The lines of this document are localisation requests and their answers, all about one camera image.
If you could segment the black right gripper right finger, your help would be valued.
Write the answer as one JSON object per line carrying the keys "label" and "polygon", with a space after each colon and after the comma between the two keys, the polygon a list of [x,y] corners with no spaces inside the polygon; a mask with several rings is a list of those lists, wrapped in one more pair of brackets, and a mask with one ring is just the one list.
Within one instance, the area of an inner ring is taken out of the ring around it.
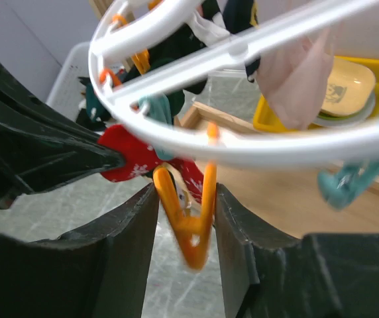
{"label": "black right gripper right finger", "polygon": [[379,233],[295,238],[222,184],[215,233],[227,317],[379,317]]}

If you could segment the teal plastic clip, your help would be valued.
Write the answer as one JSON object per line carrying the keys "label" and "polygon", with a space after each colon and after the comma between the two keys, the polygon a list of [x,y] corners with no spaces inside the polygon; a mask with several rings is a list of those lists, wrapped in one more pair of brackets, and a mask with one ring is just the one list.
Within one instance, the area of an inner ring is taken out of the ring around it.
{"label": "teal plastic clip", "polygon": [[344,209],[379,176],[379,159],[344,162],[335,174],[322,170],[317,183],[322,198],[335,209]]}

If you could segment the red snowflake sock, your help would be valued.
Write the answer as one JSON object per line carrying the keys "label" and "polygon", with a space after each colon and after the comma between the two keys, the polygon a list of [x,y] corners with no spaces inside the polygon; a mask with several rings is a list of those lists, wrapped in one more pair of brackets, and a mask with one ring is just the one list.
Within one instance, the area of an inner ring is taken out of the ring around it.
{"label": "red snowflake sock", "polygon": [[[120,152],[125,159],[125,165],[115,168],[101,175],[110,182],[123,182],[138,176],[145,176],[157,166],[164,163],[154,148],[139,140],[122,125],[113,125],[107,128],[99,137],[98,144]],[[173,158],[167,163],[177,169],[192,197],[201,202],[203,188],[203,173],[193,160]]]}

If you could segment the orange squeezed plastic clip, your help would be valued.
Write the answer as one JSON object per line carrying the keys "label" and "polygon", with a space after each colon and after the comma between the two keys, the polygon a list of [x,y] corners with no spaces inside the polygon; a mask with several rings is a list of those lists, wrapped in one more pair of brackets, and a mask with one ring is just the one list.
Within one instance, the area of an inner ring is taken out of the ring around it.
{"label": "orange squeezed plastic clip", "polygon": [[180,207],[169,171],[159,166],[154,170],[153,181],[174,232],[184,260],[189,268],[200,271],[205,266],[215,212],[217,165],[208,162],[203,175],[201,212],[191,216]]}

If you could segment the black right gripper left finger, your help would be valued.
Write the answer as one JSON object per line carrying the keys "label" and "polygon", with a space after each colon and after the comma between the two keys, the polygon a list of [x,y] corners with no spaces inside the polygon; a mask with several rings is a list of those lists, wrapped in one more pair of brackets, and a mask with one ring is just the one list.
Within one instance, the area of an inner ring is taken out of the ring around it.
{"label": "black right gripper left finger", "polygon": [[0,317],[140,317],[158,208],[146,185],[54,240],[0,234]]}

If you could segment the teal green sock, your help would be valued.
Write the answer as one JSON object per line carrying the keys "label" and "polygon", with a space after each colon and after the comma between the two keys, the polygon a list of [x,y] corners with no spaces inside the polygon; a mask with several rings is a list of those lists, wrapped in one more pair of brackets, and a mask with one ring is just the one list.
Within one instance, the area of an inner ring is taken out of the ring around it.
{"label": "teal green sock", "polygon": [[96,96],[90,79],[78,77],[78,80],[85,87],[85,99],[79,104],[80,111],[76,123],[93,132],[102,132],[107,128],[106,122],[111,119],[111,114]]}

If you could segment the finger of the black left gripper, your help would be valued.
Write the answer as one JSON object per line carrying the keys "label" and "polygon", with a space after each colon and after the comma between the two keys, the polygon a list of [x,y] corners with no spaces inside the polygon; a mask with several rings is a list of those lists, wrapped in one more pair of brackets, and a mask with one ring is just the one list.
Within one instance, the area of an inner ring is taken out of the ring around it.
{"label": "finger of the black left gripper", "polygon": [[22,194],[53,191],[124,165],[121,153],[94,140],[16,111],[0,114],[0,209]]}
{"label": "finger of the black left gripper", "polygon": [[0,63],[0,101],[20,114],[46,124],[52,128],[60,129],[82,137],[90,142],[96,142],[98,134],[79,126],[77,123],[66,118],[53,108],[47,106],[23,86],[1,63]]}

